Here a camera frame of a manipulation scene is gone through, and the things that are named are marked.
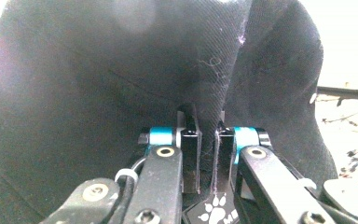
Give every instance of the black fabric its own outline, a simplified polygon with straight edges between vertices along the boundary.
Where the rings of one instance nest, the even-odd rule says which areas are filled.
[[[337,177],[309,103],[322,58],[310,17],[289,0],[10,1],[0,20],[0,191],[23,199],[19,223],[36,222],[83,181],[129,166],[142,127],[174,126],[184,103],[196,105],[205,136],[203,191],[223,107],[228,126],[267,129],[321,186]],[[1,206],[0,223],[15,206]]]

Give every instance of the black mesh fabric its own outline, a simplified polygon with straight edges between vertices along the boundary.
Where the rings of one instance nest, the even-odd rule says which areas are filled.
[[[139,155],[142,127],[196,106],[202,191],[213,130],[265,128],[318,186],[337,177],[314,119],[323,50],[295,1],[12,0],[0,20],[0,223],[37,222]]]

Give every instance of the white logo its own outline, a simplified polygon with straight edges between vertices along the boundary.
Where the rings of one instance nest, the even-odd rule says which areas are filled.
[[[223,195],[220,198],[220,200],[216,197],[216,195],[214,195],[212,204],[210,203],[205,204],[206,213],[199,216],[199,219],[201,219],[204,222],[208,222],[208,224],[217,224],[221,220],[223,220],[225,224],[231,223],[235,218],[238,217],[238,213],[237,210],[234,209],[226,217],[226,210],[223,208],[225,204],[226,204],[226,194]]]

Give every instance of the paw print logo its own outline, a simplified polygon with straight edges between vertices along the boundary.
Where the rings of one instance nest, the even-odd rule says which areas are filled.
[[[223,195],[220,199],[214,195],[214,199],[212,204],[206,203],[205,204],[205,211],[206,213],[199,216],[199,219],[206,222],[208,224],[217,224],[219,221],[223,220],[226,216],[226,210],[223,206],[226,204],[226,194]]]

